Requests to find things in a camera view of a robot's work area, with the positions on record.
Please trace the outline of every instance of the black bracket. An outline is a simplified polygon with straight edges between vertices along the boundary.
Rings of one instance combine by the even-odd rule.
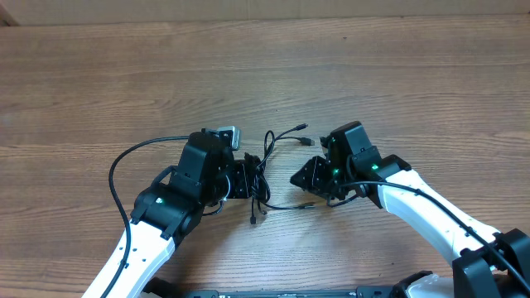
[[[387,177],[411,166],[398,156],[381,158],[378,148],[370,142],[363,125],[348,123],[321,137],[325,157],[314,156],[295,175],[291,183],[324,199],[344,200],[351,190],[358,197],[369,197],[382,208],[376,185],[341,186],[348,182],[384,181]]]
[[[504,258],[530,281],[530,238],[518,229],[495,234],[490,245],[502,251]],[[506,268],[497,263],[491,252],[485,248],[475,251],[464,250],[461,257],[452,263],[455,298],[479,297],[524,297],[523,289],[507,276],[494,276],[489,269],[495,265],[500,271]]]
[[[252,194],[252,177],[256,175],[256,167],[261,162],[259,157],[245,153],[243,160],[235,161],[232,171],[233,189],[229,199],[248,199]]]
[[[143,288],[161,298],[390,298],[392,286],[359,286],[343,290],[299,290],[299,291],[190,291],[183,292],[175,284],[154,277]]]
[[[205,206],[218,204],[229,192],[239,135],[235,128],[191,133],[178,166],[166,168],[137,197],[131,222],[157,227],[162,238],[173,237],[178,245],[200,223]],[[170,173],[169,183],[161,183]]]
[[[432,274],[432,271],[420,271],[418,273],[414,273],[411,276],[402,279],[400,282],[398,282],[396,285],[392,288],[392,298],[407,298],[407,288],[414,282],[419,279],[422,279],[425,276],[430,276]]]

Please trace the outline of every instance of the wire bundle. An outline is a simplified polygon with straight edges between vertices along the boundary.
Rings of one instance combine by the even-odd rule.
[[[267,214],[267,211],[262,210],[262,204],[274,210],[299,210],[299,209],[315,208],[313,204],[301,204],[301,205],[292,206],[292,207],[277,207],[277,206],[272,206],[268,204],[268,201],[271,199],[271,189],[267,183],[267,179],[265,179],[265,168],[267,166],[267,159],[272,154],[272,151],[274,150],[274,146],[276,145],[276,141],[285,140],[285,139],[296,139],[300,141],[300,143],[307,145],[307,146],[315,144],[311,139],[306,138],[306,137],[284,137],[289,132],[300,131],[306,127],[308,127],[308,125],[305,123],[298,125],[292,129],[289,129],[285,132],[280,133],[277,137],[274,136],[274,132],[272,130],[269,130],[265,134],[265,138],[263,140],[264,158],[253,169],[251,169],[251,172],[253,173],[252,186],[251,186],[252,203],[250,207],[251,209],[250,223],[251,224],[256,223],[256,216],[254,214],[255,203],[257,203],[258,211],[262,215]],[[269,138],[269,135],[271,136],[272,140],[271,140],[271,143],[267,145],[267,140]]]

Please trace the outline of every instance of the wooden table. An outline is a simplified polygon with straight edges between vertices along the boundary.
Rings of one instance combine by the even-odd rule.
[[[327,135],[363,122],[477,219],[530,233],[530,16],[384,17],[0,29],[0,296],[79,297],[123,231],[113,159],[153,137],[237,125],[262,155],[268,129]],[[126,157],[127,210],[182,143]],[[401,219],[360,199],[327,209],[289,177],[319,147],[277,144],[274,204],[203,219],[158,276],[185,289],[393,284],[442,257]]]

